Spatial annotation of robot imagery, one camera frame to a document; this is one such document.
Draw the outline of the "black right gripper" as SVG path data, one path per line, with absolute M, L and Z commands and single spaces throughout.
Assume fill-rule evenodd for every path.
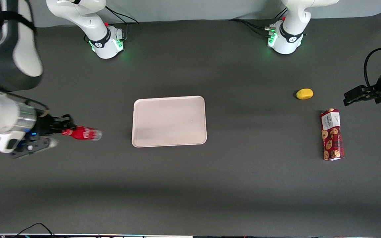
M 39 136 L 50 136 L 62 133 L 62 130 L 75 131 L 77 125 L 70 114 L 63 115 L 62 117 L 54 117 L 50 114 L 41 117 L 44 114 L 43 110 L 36 110 L 35 133 Z

